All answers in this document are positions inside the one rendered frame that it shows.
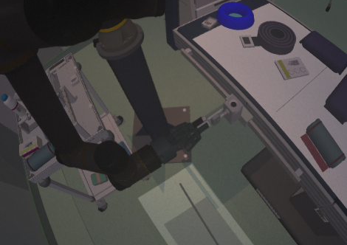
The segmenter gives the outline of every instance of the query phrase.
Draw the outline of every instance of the teal cylinder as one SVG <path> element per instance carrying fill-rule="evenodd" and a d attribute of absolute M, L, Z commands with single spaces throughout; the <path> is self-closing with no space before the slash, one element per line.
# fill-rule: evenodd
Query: teal cylinder
<path fill-rule="evenodd" d="M 337 167 L 346 159 L 345 154 L 320 119 L 311 123 L 306 133 L 329 168 Z"/>
<path fill-rule="evenodd" d="M 27 166 L 30 171 L 37 171 L 40 167 L 46 164 L 49 160 L 55 157 L 55 148 L 51 142 L 36 151 L 28 159 L 26 159 Z"/>

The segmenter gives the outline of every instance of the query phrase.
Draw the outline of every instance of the white bottle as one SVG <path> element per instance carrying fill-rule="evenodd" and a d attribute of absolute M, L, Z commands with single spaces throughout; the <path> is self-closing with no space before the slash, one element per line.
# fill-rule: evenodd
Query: white bottle
<path fill-rule="evenodd" d="M 8 96 L 7 94 L 3 94 L 1 96 L 1 99 L 4 101 L 4 104 L 10 108 L 12 111 L 17 113 L 18 116 L 23 117 L 25 114 L 27 114 L 27 110 L 20 105 L 15 99 L 13 99 L 11 96 Z"/>

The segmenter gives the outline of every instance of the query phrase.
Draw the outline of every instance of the coiled black belt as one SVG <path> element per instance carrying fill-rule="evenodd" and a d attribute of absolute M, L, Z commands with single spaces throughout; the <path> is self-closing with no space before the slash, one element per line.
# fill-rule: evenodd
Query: coiled black belt
<path fill-rule="evenodd" d="M 294 31 L 287 25 L 277 21 L 266 21 L 259 26 L 258 36 L 240 37 L 244 47 L 262 46 L 265 50 L 276 55 L 289 54 L 296 42 Z"/>

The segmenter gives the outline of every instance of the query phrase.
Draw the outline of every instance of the green floor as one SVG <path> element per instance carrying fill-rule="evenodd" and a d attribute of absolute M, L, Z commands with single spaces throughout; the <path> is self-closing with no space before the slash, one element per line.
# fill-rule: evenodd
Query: green floor
<path fill-rule="evenodd" d="M 329 0 L 275 0 L 275 3 L 347 52 L 347 21 L 339 17 L 346 14 L 347 0 L 334 0 L 329 13 L 325 11 Z M 145 33 L 142 49 L 162 106 L 190 106 L 191 121 L 212 114 L 221 108 L 224 99 L 179 51 L 174 52 L 166 44 L 164 18 L 133 20 Z M 110 112 L 123 116 L 120 130 L 131 145 L 134 110 L 111 68 L 92 44 L 73 46 L 45 68 L 68 52 L 82 64 L 83 73 Z M 240 171 L 263 148 L 257 136 L 239 121 L 230 125 L 222 120 L 202 134 L 202 140 L 192 151 L 193 164 L 253 244 L 295 244 Z M 106 197 L 109 207 L 104 213 L 92 203 L 52 188 L 38 187 L 56 240 L 51 244 L 166 244 L 138 198 L 188 165 L 162 166 L 149 181 L 112 193 Z M 86 193 L 78 169 L 64 167 L 51 179 Z"/>

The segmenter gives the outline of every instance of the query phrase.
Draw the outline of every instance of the black coil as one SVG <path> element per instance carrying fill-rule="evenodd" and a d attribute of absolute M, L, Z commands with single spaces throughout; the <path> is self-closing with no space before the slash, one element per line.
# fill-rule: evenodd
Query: black coil
<path fill-rule="evenodd" d="M 289 54 L 296 42 L 294 31 L 277 21 L 267 21 L 259 26 L 259 44 L 267 51 L 276 55 Z"/>

